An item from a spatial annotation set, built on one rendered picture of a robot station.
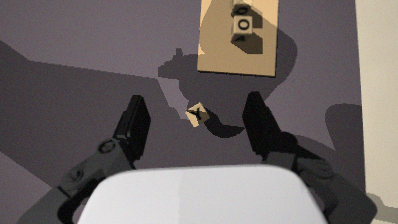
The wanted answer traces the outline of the beige block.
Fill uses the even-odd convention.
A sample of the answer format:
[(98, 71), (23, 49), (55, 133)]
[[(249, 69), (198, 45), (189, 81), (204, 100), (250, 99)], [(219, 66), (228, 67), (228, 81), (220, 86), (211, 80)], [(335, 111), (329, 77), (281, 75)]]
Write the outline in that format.
[(231, 16), (247, 16), (252, 5), (253, 0), (231, 0)]
[(252, 16), (235, 16), (230, 26), (230, 42), (246, 43), (253, 34)]
[(196, 104), (195, 106), (186, 110), (185, 113), (194, 127), (210, 119), (202, 103)]

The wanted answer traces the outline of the tan flat mat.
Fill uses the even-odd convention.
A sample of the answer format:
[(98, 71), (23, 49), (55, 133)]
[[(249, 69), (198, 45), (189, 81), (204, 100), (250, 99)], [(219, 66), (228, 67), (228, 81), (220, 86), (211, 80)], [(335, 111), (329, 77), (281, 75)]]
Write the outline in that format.
[(202, 0), (197, 71), (275, 76), (278, 0), (253, 0), (253, 34), (230, 42), (231, 0)]

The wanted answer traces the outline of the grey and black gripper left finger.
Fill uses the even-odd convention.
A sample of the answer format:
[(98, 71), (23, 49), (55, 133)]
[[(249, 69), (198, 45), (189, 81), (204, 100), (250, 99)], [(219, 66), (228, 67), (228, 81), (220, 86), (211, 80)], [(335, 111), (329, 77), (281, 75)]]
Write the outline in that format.
[(144, 98), (132, 95), (113, 137), (101, 141), (96, 153), (67, 171), (60, 184), (28, 209), (16, 224), (74, 224), (74, 212), (103, 180), (136, 170), (133, 163), (143, 156), (150, 123)]

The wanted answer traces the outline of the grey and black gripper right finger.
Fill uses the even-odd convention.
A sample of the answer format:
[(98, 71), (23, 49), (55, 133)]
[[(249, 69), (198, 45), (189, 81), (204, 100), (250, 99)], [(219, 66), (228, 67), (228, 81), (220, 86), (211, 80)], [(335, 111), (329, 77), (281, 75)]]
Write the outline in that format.
[(298, 145), (294, 135), (280, 130), (260, 93), (248, 94), (242, 119), (261, 164), (275, 165), (296, 173), (315, 190), (324, 203), (328, 224), (371, 224), (377, 214), (375, 203), (323, 158)]

